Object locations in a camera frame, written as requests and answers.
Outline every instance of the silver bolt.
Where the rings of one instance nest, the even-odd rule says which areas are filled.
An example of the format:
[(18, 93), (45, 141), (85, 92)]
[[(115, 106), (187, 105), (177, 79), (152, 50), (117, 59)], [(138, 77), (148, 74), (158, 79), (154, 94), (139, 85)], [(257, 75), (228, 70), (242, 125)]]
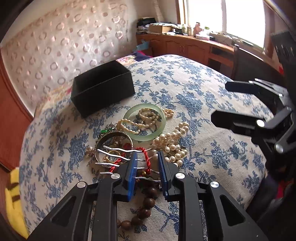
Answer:
[(263, 120), (256, 120), (257, 126), (264, 127), (265, 123)]
[(112, 178), (112, 179), (118, 179), (118, 178), (120, 178), (120, 174), (118, 174), (118, 173), (113, 173), (113, 174), (111, 175), (111, 178)]
[(219, 183), (216, 182), (216, 181), (212, 181), (212, 182), (210, 183), (210, 185), (211, 185), (212, 188), (217, 188), (217, 187), (219, 186)]
[(185, 178), (185, 175), (183, 173), (179, 172), (176, 174), (176, 178), (183, 179), (183, 178)]
[(284, 152), (284, 148), (278, 143), (275, 144), (274, 148), (280, 154), (282, 154)]
[(78, 188), (84, 188), (86, 186), (85, 182), (79, 182), (77, 183)]

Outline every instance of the cardboard box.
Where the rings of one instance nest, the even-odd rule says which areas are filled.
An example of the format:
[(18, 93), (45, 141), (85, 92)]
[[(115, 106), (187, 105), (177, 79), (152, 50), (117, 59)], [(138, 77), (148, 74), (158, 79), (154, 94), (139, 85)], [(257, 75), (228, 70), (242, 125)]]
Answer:
[(75, 77), (71, 100), (85, 118), (134, 94), (131, 72), (113, 60)]
[(159, 34), (171, 32), (172, 28), (173, 27), (171, 27), (171, 26), (161, 26), (161, 25), (153, 25), (153, 24), (149, 25), (150, 32), (155, 32), (155, 33), (159, 33)]

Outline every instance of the floral tablecloth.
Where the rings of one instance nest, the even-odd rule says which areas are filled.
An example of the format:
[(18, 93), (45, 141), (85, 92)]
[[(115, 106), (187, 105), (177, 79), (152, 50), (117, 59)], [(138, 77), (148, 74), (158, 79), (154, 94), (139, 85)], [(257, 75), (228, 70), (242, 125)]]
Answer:
[[(44, 105), (28, 127), (20, 158), (20, 191), (30, 233), (77, 182), (102, 180), (94, 159), (84, 157), (86, 146), (94, 146), (101, 129), (116, 123), (139, 103), (175, 110), (164, 133), (172, 132), (181, 121), (190, 124), (190, 130), (181, 138), (188, 150), (181, 172), (203, 183), (218, 181), (244, 208), (252, 200), (266, 172), (265, 158), (250, 138), (216, 128), (210, 115), (215, 109), (223, 109), (268, 120), (272, 117), (268, 108), (254, 96), (228, 92), (224, 83), (229, 78), (184, 57), (166, 55), (128, 68), (133, 76), (134, 96), (82, 119), (70, 100), (70, 91), (65, 91), (61, 99)], [(135, 146), (146, 147), (149, 143), (134, 141)], [(119, 202), (118, 218), (130, 220), (142, 200), (143, 194), (136, 191), (131, 202)], [(160, 195), (151, 217), (132, 231), (119, 229), (118, 240), (178, 240), (178, 211), (177, 202), (167, 203)]]

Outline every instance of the patterned wallpaper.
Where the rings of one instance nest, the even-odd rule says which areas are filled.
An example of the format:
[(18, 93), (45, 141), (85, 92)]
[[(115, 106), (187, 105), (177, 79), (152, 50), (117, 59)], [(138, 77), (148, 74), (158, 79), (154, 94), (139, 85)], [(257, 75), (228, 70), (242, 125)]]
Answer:
[(40, 16), (1, 53), (27, 109), (75, 76), (129, 53), (124, 0), (77, 0)]

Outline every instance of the jade bangle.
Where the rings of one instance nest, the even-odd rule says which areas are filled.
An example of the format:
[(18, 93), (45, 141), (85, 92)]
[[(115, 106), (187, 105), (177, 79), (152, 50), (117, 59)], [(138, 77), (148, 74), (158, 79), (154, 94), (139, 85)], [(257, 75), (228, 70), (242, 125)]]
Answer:
[(150, 140), (154, 139), (155, 137), (159, 136), (165, 128), (166, 117), (165, 117), (163, 111), (158, 106), (156, 106), (154, 104), (146, 104), (146, 103), (137, 104), (134, 107), (130, 108), (126, 112), (126, 114), (124, 115), (123, 118), (129, 119), (129, 117), (132, 113), (134, 113), (136, 110), (140, 110), (143, 108), (149, 108), (149, 109), (157, 111), (159, 113), (159, 115), (161, 116), (161, 123), (160, 123), (160, 127), (157, 129), (157, 131), (153, 132), (152, 134), (146, 135), (146, 136), (140, 136), (140, 135), (134, 135), (131, 133), (126, 133), (127, 135), (129, 135), (129, 137), (131, 139), (136, 140), (136, 141), (150, 141)]

